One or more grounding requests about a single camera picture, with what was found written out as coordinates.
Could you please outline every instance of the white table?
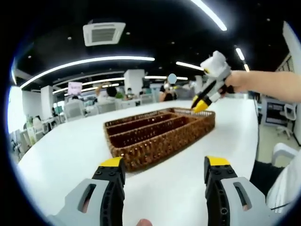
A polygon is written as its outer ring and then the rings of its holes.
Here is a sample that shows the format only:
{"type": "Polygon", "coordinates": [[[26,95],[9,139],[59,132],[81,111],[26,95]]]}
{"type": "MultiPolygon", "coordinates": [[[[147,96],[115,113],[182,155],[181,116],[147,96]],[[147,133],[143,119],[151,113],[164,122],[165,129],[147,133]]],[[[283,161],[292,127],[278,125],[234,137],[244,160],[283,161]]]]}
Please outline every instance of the white table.
{"type": "MultiPolygon", "coordinates": [[[[45,215],[56,214],[80,181],[91,178],[111,157],[103,123],[191,101],[170,101],[104,113],[65,123],[46,134],[19,163],[25,186],[45,215]]],[[[123,225],[149,219],[154,226],[207,225],[205,155],[227,158],[238,176],[250,178],[256,156],[258,124],[253,100],[224,98],[212,104],[215,129],[184,151],[127,178],[123,225]]]]}

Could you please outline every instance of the woven basket compartment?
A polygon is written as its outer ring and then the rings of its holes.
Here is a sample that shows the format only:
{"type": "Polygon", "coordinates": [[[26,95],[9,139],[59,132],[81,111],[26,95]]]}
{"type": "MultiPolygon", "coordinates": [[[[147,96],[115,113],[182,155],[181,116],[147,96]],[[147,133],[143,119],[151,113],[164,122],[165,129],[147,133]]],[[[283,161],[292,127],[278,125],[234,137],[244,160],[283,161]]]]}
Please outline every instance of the woven basket compartment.
{"type": "Polygon", "coordinates": [[[183,149],[214,126],[214,112],[169,108],[106,122],[104,130],[113,157],[123,156],[127,170],[134,171],[183,149]]]}

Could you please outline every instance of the black ceiling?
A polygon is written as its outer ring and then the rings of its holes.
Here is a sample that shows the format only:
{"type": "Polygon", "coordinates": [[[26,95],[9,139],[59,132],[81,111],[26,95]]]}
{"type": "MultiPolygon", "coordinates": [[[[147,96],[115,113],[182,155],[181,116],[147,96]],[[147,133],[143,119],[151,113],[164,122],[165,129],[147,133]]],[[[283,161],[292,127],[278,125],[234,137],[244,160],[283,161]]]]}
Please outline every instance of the black ceiling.
{"type": "Polygon", "coordinates": [[[243,70],[235,45],[242,49],[251,70],[274,71],[288,54],[282,36],[283,21],[287,18],[280,5],[253,0],[203,2],[224,22],[227,31],[221,31],[190,0],[52,2],[38,14],[24,38],[16,56],[20,70],[34,76],[65,63],[104,56],[144,56],[156,60],[72,66],[50,73],[41,79],[42,84],[32,83],[26,89],[38,89],[76,74],[82,76],[135,68],[145,69],[148,75],[175,73],[177,76],[193,76],[202,72],[177,66],[175,62],[199,66],[215,50],[227,57],[232,69],[243,70]],[[126,23],[119,43],[86,47],[82,27],[92,19],[126,23]]]}

